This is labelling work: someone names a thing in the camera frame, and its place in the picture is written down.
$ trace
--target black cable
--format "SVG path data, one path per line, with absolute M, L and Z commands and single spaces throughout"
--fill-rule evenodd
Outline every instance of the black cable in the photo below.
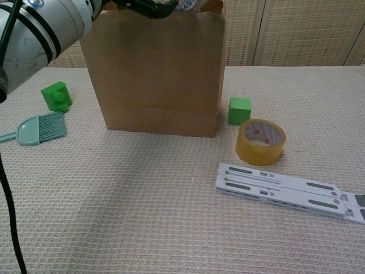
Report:
M 21 251 L 21 246 L 19 245 L 18 233 L 17 233 L 17 218 L 15 215 L 15 206 L 13 201 L 13 195 L 11 194 L 11 189 L 6 178 L 4 166 L 2 165 L 1 154 L 0 154 L 0 181 L 2 188 L 4 189 L 5 198 L 7 201 L 7 207 L 9 209 L 9 219 L 10 219 L 10 231 L 11 239 L 13 240 L 13 246 L 15 255 L 18 260 L 19 267 L 22 274 L 27 274 L 27 269 L 23 260 L 23 255 Z
M 23 0 L 15 0 L 13 3 L 13 7 L 9 14 L 9 17 L 6 21 L 3 33 L 0 39 L 0 66 L 3 66 L 5 53 L 7 49 L 7 44 L 9 43 L 11 33 L 13 32 L 13 28 L 15 22 L 17 21 L 19 10 L 23 4 Z

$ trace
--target packing tape roll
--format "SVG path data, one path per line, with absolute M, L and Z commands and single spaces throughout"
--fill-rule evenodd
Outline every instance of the packing tape roll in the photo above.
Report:
M 266 120 L 248 120 L 240 125 L 236 153 L 254 166 L 269 166 L 279 159 L 285 140 L 280 126 Z

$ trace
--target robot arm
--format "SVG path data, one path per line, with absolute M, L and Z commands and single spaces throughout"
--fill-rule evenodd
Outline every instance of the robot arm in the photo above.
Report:
M 46 67 L 88 33 L 92 21 L 111 0 L 23 0 L 3 66 L 0 66 L 0 103 L 22 83 Z M 148 18 L 167 17 L 179 3 L 153 0 L 113 0 Z M 15 1 L 0 3 L 0 36 Z

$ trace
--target brush handle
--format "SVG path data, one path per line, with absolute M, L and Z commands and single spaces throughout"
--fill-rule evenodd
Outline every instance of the brush handle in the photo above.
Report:
M 0 143 L 5 143 L 7 141 L 15 140 L 16 135 L 17 135 L 16 132 L 2 135 L 0 136 Z

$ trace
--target green block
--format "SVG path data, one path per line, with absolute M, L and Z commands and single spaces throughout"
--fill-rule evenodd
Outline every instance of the green block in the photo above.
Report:
M 71 97 L 65 83 L 57 82 L 42 89 L 43 97 L 51 111 L 68 111 L 72 105 Z
M 251 100 L 248 98 L 231 97 L 229 103 L 228 123 L 241 125 L 250 119 Z

